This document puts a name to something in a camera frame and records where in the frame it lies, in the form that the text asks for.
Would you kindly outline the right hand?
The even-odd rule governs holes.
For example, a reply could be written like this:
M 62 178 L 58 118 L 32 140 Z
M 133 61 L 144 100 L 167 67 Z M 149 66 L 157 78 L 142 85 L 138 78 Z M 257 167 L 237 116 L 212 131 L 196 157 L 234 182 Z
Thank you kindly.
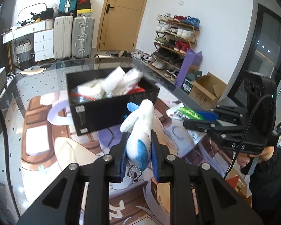
M 256 165 L 268 161 L 273 156 L 274 150 L 274 146 L 267 146 L 262 153 L 258 155 L 246 153 L 238 154 L 237 163 L 241 168 L 241 173 L 245 175 L 253 174 Z

